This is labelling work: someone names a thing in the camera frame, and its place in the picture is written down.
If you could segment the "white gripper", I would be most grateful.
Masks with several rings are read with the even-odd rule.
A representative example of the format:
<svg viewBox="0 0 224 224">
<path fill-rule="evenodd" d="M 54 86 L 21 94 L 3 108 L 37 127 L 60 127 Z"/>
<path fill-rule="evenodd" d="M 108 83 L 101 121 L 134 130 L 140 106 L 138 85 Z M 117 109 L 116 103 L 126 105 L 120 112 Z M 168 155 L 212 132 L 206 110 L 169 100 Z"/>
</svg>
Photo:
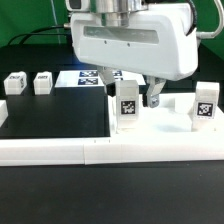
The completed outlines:
<svg viewBox="0 0 224 224">
<path fill-rule="evenodd" d="M 97 16 L 78 13 L 71 19 L 73 48 L 80 61 L 99 65 L 106 94 L 115 93 L 112 68 L 149 75 L 144 77 L 143 106 L 155 108 L 165 79 L 183 79 L 197 68 L 196 33 L 188 31 L 190 22 L 183 12 L 141 11 L 130 16 L 127 27 L 103 27 Z"/>
</svg>

